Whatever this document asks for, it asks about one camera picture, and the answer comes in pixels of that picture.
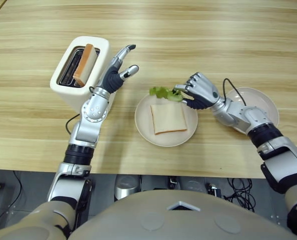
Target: green lettuce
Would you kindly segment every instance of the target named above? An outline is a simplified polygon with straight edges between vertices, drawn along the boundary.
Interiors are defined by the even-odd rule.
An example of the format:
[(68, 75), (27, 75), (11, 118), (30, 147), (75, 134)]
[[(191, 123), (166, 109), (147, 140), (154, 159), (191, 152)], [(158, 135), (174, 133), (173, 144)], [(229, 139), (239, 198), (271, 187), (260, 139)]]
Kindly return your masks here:
[(172, 89), (168, 89), (163, 86), (155, 86), (149, 89), (149, 95), (156, 95), (158, 99), (165, 98), (169, 101), (180, 102), (183, 100), (183, 96), (181, 95), (181, 91)]

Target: bread slice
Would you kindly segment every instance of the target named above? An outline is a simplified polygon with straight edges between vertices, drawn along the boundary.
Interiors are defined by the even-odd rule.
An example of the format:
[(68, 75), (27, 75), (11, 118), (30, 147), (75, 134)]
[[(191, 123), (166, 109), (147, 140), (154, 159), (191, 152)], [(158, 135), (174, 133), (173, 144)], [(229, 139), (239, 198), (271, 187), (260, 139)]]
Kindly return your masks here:
[(86, 44), (78, 67), (73, 74), (73, 78), (81, 87), (83, 87), (89, 79), (97, 58), (98, 55), (94, 46), (92, 44)]
[(150, 110), (153, 118), (154, 134), (186, 131), (187, 124), (182, 103), (152, 104)]

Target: black power cable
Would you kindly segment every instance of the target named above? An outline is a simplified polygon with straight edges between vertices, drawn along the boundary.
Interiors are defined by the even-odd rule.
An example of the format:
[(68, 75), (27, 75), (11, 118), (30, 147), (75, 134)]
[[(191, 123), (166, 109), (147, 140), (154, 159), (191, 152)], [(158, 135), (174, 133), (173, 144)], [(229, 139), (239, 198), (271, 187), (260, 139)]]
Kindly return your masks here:
[(66, 131), (67, 131), (67, 133), (68, 133), (69, 135), (71, 135), (71, 132), (70, 132), (69, 127), (68, 127), (68, 126), (69, 126), (69, 123), (70, 123), (70, 121), (72, 121), (73, 119), (77, 118), (79, 115), (80, 115), (80, 114), (77, 114), (77, 115), (71, 117), (71, 118), (70, 118), (69, 120), (67, 120), (67, 122), (65, 123), (65, 129), (66, 129)]
[[(242, 187), (238, 188), (236, 186), (235, 180), (239, 180), (242, 183)], [(238, 204), (247, 210), (255, 212), (256, 201), (253, 195), (251, 194), (251, 188), (253, 186), (252, 180), (247, 178), (247, 183), (245, 184), (242, 178), (232, 178), (231, 180), (227, 178), (228, 184), (233, 189), (234, 193), (230, 196), (223, 196), (225, 200), (233, 203), (233, 200), (237, 200)]]
[(223, 80), (223, 94), (224, 94), (224, 103), (227, 102), (227, 94), (225, 92), (225, 82), (228, 81), (229, 84), (232, 86), (232, 88), (234, 88), (234, 90), (236, 91), (236, 93), (239, 95), (240, 99), (242, 99), (243, 103), (244, 103), (244, 106), (246, 106), (246, 102), (244, 100), (244, 98), (242, 97), (242, 95), (239, 93), (239, 91), (236, 89), (236, 87), (233, 85), (233, 83), (231, 82), (231, 80), (229, 80), (228, 78), (225, 78)]
[(22, 193), (22, 189), (23, 189), (23, 186), (22, 186), (22, 183), (21, 183), (21, 180), (19, 179), (19, 177), (16, 175), (15, 171), (13, 171), (13, 174), (14, 176), (16, 177), (18, 183), (19, 183), (19, 192), (16, 196), (16, 198), (12, 201), (12, 203), (10, 205), (8, 205), (7, 209), (2, 212), (2, 214), (0, 215), (0, 218), (7, 213), (8, 210), (10, 210), (10, 208), (13, 206), (13, 204), (19, 199), (21, 193)]

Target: robotic arm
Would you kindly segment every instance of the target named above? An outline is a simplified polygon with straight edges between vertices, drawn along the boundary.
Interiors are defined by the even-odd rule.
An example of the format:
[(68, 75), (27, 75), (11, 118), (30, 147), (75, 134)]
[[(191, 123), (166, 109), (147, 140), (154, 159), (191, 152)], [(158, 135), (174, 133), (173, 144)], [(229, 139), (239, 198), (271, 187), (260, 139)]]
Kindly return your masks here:
[(288, 227), (297, 234), (297, 147), (273, 125), (262, 109), (244, 106), (231, 99), (224, 99), (217, 88), (200, 72), (192, 75), (180, 90), (194, 100), (184, 102), (194, 109), (211, 109), (223, 125), (235, 127), (245, 133), (264, 160), (261, 170), (269, 185), (285, 194), (289, 211)]
[(47, 202), (19, 223), (0, 230), (0, 240), (66, 240), (76, 229), (78, 215), (85, 210), (92, 190), (92, 183), (86, 177), (90, 174), (91, 159), (101, 125), (107, 116), (110, 94), (139, 70), (137, 65), (132, 65), (118, 72), (125, 56), (135, 47), (128, 45), (122, 48), (104, 70), (98, 85), (90, 87), (90, 97), (81, 107), (80, 120), (74, 126)]

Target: white plate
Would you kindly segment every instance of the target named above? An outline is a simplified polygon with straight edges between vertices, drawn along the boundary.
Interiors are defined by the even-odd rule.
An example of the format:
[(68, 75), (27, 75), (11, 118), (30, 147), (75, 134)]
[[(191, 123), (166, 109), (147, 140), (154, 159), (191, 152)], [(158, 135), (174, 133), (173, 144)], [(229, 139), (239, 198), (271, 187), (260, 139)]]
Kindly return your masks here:
[[(267, 114), (267, 117), (272, 121), (275, 127), (278, 126), (280, 121), (279, 111), (277, 106), (275, 106), (274, 102), (267, 95), (251, 87), (238, 87), (237, 90), (244, 98), (247, 106), (255, 106), (264, 110), (264, 112)], [(226, 96), (232, 99), (234, 102), (240, 102), (243, 104), (242, 99), (234, 89), (231, 90)]]
[(167, 104), (168, 100), (156, 96), (145, 96), (135, 110), (135, 124), (138, 132), (144, 139), (160, 147), (175, 147), (189, 140), (198, 127), (198, 113), (196, 110), (182, 104), (183, 113), (187, 125), (186, 131), (166, 132), (154, 134), (152, 104)]

